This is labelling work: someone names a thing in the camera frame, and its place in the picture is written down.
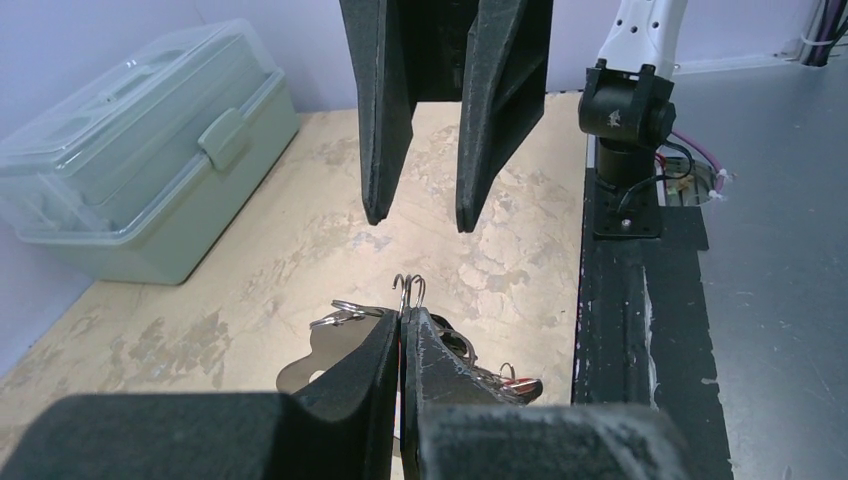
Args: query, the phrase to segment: wall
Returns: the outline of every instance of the wall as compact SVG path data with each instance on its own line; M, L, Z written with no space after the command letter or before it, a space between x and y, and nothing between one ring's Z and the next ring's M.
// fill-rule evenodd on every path
M778 53L798 37L815 2L691 0L678 60ZM551 90L583 86L584 69L594 64L618 5L556 1ZM300 110L355 106L338 0L0 0L0 138L158 35L233 17L253 23L286 70ZM22 245L5 227L0 252L0 352L14 357L88 280Z

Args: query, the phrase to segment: box latch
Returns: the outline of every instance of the box latch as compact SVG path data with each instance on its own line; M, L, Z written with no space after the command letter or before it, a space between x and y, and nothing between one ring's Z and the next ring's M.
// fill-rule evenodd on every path
M216 170L225 170L250 141L247 123L235 108L222 113L197 140Z

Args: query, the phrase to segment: plastic container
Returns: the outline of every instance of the plastic container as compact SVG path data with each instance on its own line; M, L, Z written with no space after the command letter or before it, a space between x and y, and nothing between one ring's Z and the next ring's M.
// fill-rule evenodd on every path
M161 37L0 142L0 215L26 235L126 231L275 71L243 20Z
M140 215L111 232L23 229L40 245L94 278L182 283L274 165L300 126L282 71L239 109L195 138L203 148Z

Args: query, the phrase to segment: gray tabletop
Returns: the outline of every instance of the gray tabletop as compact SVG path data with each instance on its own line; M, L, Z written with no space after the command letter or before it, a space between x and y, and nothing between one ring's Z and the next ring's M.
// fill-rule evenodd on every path
M735 477L848 478L848 62L675 81L737 175L700 258Z

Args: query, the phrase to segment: beige tabletop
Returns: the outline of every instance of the beige tabletop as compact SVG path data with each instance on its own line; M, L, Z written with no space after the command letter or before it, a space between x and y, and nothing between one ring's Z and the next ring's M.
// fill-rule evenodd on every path
M179 287L95 283L0 382L0 463L53 401L78 392L272 391L342 298L395 307L396 273L468 337L479 364L540 377L568 403L586 137L576 95L500 173L477 229L456 231L458 104L422 104L387 220L360 199L355 111L303 117L277 166Z

